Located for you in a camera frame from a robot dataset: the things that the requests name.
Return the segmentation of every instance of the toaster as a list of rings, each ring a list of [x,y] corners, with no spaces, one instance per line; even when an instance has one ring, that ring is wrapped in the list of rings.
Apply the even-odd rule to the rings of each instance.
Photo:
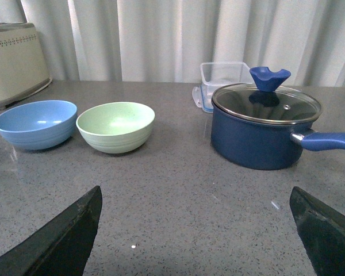
[[[0,109],[52,81],[32,23],[0,23]]]

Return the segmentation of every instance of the gray countertop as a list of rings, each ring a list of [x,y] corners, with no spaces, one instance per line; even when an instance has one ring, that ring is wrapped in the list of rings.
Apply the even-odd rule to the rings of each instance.
[[[233,164],[211,147],[212,114],[195,106],[194,86],[54,82],[15,104],[64,99],[81,114],[133,101],[156,119],[147,142],[123,155],[94,150],[78,130],[35,152],[0,137],[0,255],[100,185],[99,230],[84,275],[315,275],[289,197],[299,186],[345,215],[345,151],[304,151],[277,171]],[[301,90],[324,106],[314,130],[345,132],[345,89]]]

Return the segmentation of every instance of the speckled bowl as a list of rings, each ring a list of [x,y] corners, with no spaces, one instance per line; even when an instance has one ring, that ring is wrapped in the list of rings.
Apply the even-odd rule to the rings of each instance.
[[[25,150],[43,150],[67,140],[75,130],[77,108],[67,101],[26,103],[0,114],[0,135]]]
[[[136,102],[112,102],[83,112],[76,120],[82,137],[96,150],[121,154],[149,138],[155,112]]]

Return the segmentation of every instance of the clear container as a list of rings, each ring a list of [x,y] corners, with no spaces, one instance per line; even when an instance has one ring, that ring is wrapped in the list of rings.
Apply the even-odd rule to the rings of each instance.
[[[252,83],[249,67],[244,62],[205,62],[201,64],[202,83],[195,87],[192,96],[195,104],[212,113],[211,98],[218,88],[234,83]]]

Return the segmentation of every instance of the lid knob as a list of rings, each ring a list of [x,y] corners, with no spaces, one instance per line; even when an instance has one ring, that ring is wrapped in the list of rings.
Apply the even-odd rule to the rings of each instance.
[[[292,74],[290,71],[281,69],[272,72],[268,67],[253,67],[249,70],[257,88],[260,91],[273,92]]]

